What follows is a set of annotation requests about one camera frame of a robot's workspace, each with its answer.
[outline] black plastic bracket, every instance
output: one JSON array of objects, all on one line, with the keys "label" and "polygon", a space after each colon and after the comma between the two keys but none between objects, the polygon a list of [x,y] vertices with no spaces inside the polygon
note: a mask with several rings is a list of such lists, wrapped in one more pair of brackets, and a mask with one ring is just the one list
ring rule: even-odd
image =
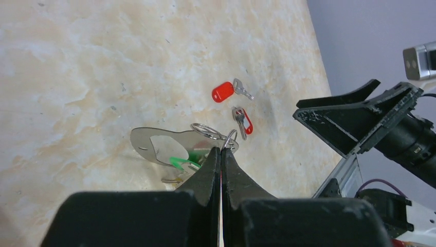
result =
[{"label": "black plastic bracket", "polygon": [[216,246],[221,151],[176,191],[80,192],[59,208],[41,246]]},{"label": "black plastic bracket", "polygon": [[229,149],[222,151],[221,169],[225,246],[391,246],[363,200],[277,199],[239,167]]},{"label": "black plastic bracket", "polygon": [[407,198],[381,189],[364,189],[357,193],[356,198],[374,206],[391,238],[414,231],[413,224],[407,222],[406,206],[412,205]]},{"label": "black plastic bracket", "polygon": [[370,80],[345,95],[300,100],[293,117],[343,157],[374,147],[416,105],[423,90],[400,82],[366,99],[380,84]]},{"label": "black plastic bracket", "polygon": [[340,198],[342,197],[337,179],[330,179],[324,190],[319,194],[320,198]]}]

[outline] black cylindrical motor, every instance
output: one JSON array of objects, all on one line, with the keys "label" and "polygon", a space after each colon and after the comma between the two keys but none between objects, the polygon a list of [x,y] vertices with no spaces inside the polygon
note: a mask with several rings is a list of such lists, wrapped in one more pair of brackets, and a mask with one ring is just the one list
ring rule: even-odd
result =
[{"label": "black cylindrical motor", "polygon": [[406,116],[375,148],[436,188],[436,134],[433,123]]}]

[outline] red plastic key fob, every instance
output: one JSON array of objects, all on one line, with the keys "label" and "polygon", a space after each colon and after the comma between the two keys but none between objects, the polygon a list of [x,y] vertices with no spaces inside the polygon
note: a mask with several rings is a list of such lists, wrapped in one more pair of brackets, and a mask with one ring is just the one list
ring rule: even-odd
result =
[{"label": "red plastic key fob", "polygon": [[253,124],[251,123],[250,118],[248,117],[247,113],[245,112],[245,109],[242,109],[242,110],[244,110],[244,115],[245,115],[245,118],[244,118],[245,133],[247,135],[249,135],[249,134],[253,133]]},{"label": "red plastic key fob", "polygon": [[233,84],[227,81],[212,90],[212,99],[217,103],[221,103],[232,96],[233,93]]}]

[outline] key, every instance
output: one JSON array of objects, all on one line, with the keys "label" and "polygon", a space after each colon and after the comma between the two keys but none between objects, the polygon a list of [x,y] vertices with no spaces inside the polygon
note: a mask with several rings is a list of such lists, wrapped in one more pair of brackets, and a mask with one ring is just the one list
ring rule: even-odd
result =
[{"label": "key", "polygon": [[247,96],[247,98],[249,98],[250,100],[254,100],[254,99],[255,99],[251,94],[249,94],[249,93],[245,90],[244,86],[242,86],[242,81],[240,81],[238,78],[235,78],[235,79],[233,80],[233,89],[234,89],[234,92],[235,92],[236,94],[242,94],[242,95],[245,95],[245,96]]},{"label": "key", "polygon": [[242,139],[247,140],[247,133],[245,133],[245,128],[244,128],[244,118],[245,118],[244,113],[238,108],[233,108],[232,113],[233,113],[233,119],[239,125],[239,131],[241,132]]},{"label": "key", "polygon": [[243,108],[239,108],[241,110],[241,112],[244,113],[244,128],[245,128],[245,133],[247,135],[250,135],[251,133],[253,133],[253,124],[251,123],[250,117],[248,117],[247,112],[243,109]]},{"label": "key", "polygon": [[237,114],[236,115],[236,121],[238,122],[239,129],[241,131],[242,140],[247,140],[247,133],[245,133],[244,129],[244,114]]}]

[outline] silver key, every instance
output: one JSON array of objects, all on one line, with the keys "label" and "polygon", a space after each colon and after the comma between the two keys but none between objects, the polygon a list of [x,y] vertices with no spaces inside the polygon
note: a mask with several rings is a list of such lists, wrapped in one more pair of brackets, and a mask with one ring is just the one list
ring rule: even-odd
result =
[{"label": "silver key", "polygon": [[244,128],[244,119],[245,119],[244,111],[241,108],[234,107],[232,109],[232,113],[233,113],[233,119],[239,125],[239,131],[241,132],[242,140],[247,140],[247,133],[245,133],[245,128]]},{"label": "silver key", "polygon": [[254,100],[254,99],[255,99],[251,94],[249,94],[249,93],[245,90],[244,86],[242,86],[242,81],[240,81],[240,79],[238,79],[238,78],[235,78],[235,79],[233,80],[233,89],[234,89],[234,92],[235,92],[236,94],[242,94],[242,95],[245,95],[245,96],[247,96],[247,98],[249,98],[250,100]]}]

